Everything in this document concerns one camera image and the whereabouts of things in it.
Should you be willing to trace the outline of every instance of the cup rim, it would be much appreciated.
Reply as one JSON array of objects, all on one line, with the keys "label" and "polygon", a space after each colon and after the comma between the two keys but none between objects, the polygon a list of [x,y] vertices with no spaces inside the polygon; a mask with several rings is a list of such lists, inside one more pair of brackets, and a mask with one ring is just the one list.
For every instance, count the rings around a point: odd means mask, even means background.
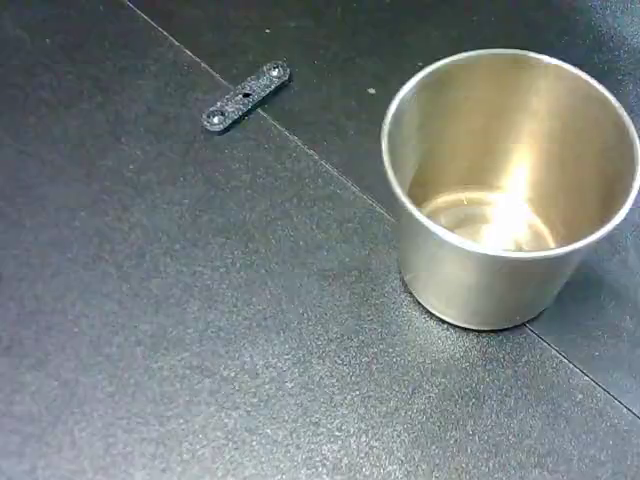
[{"label": "cup rim", "polygon": [[[393,118],[398,105],[402,101],[402,99],[413,89],[423,78],[440,69],[441,67],[455,63],[459,60],[463,60],[470,57],[476,56],[485,56],[485,55],[519,55],[526,56],[530,58],[534,58],[536,60],[543,61],[548,64],[557,65],[559,67],[564,68],[565,70],[578,75],[583,78],[590,85],[596,88],[602,95],[604,95],[616,109],[622,121],[624,122],[627,133],[631,137],[631,141],[633,143],[633,157],[635,163],[635,171],[634,178],[631,184],[631,188],[627,195],[626,200],[620,207],[620,209],[616,212],[616,214],[603,226],[598,228],[596,231],[592,232],[588,236],[570,243],[568,245],[563,245],[561,247],[551,248],[548,250],[534,250],[534,251],[509,251],[509,250],[499,250],[484,247],[483,245],[476,243],[472,240],[468,240],[460,235],[447,230],[445,227],[442,227],[430,220],[426,215],[424,215],[418,208],[414,205],[414,203],[409,199],[409,196],[405,193],[404,189],[400,187],[398,179],[396,178],[393,167],[391,166],[391,159],[389,153],[389,144],[388,144],[388,136],[389,136],[389,128],[391,124],[391,119]],[[382,122],[382,130],[380,133],[380,143],[382,146],[382,159],[384,162],[384,169],[387,175],[387,179],[391,184],[391,188],[396,195],[396,197],[400,200],[402,206],[406,208],[418,221],[420,221],[424,226],[429,228],[436,235],[441,237],[446,242],[456,245],[464,250],[467,250],[472,253],[490,255],[493,257],[503,257],[503,258],[514,258],[514,259],[540,259],[540,258],[551,258],[557,257],[561,255],[566,255],[573,251],[579,250],[583,247],[586,247],[592,243],[597,242],[604,236],[606,236],[611,230],[613,230],[627,215],[629,210],[631,209],[633,202],[638,194],[638,189],[640,188],[640,140],[638,139],[638,133],[635,129],[633,121],[631,117],[626,112],[622,104],[615,98],[615,96],[605,88],[600,82],[595,80],[586,72],[580,70],[573,65],[564,62],[562,60],[558,60],[557,58],[550,57],[548,55],[544,55],[541,53],[536,53],[528,50],[520,50],[520,49],[512,49],[512,48],[490,48],[490,49],[481,49],[481,50],[470,50],[461,52],[455,55],[451,55],[445,57],[441,60],[438,60],[431,65],[427,65],[425,68],[416,73],[413,77],[411,77],[403,86],[400,88],[398,93],[393,97],[393,100],[389,104],[387,108],[387,112],[384,116],[384,120]]]}]

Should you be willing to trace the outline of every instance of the metal cup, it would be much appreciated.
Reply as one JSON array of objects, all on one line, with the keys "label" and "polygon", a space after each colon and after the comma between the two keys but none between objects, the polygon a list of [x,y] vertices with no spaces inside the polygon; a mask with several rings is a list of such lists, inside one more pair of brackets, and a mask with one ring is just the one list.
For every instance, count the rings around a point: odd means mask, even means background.
[{"label": "metal cup", "polygon": [[640,185],[638,136],[613,95],[520,50],[462,53],[416,74],[389,106],[382,153],[408,287],[475,330],[548,307]]}]

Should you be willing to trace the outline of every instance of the small black bracket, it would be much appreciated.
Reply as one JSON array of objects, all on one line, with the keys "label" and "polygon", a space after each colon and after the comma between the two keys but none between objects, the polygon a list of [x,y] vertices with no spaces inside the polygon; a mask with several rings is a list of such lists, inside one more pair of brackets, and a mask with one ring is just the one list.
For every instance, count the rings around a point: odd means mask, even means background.
[{"label": "small black bracket", "polygon": [[284,62],[270,62],[247,78],[222,100],[202,115],[204,128],[218,134],[225,133],[241,118],[285,85],[291,70]]}]

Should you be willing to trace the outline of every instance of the screw hole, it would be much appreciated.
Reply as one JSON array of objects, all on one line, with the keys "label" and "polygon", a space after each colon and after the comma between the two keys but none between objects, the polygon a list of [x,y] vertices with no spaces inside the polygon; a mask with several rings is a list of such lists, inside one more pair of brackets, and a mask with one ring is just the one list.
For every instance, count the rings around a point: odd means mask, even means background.
[{"label": "screw hole", "polygon": [[222,110],[209,110],[207,112],[207,119],[214,125],[218,125],[224,120],[224,112]]}]

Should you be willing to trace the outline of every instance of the dark gray surface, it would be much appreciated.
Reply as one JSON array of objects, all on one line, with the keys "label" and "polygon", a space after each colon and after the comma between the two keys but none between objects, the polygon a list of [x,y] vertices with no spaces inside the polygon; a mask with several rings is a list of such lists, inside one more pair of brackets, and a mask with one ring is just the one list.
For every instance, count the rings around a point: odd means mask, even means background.
[{"label": "dark gray surface", "polygon": [[526,329],[430,318],[284,132],[207,135],[212,75],[53,5],[0,30],[2,478],[637,478],[637,418]]},{"label": "dark gray surface", "polygon": [[[640,3],[628,0],[132,0],[229,82],[286,57],[294,83],[267,112],[388,211],[379,126],[423,65],[517,47],[583,68],[640,122]],[[375,94],[368,89],[375,89]],[[640,413],[640,217],[589,257],[531,327]]]}]

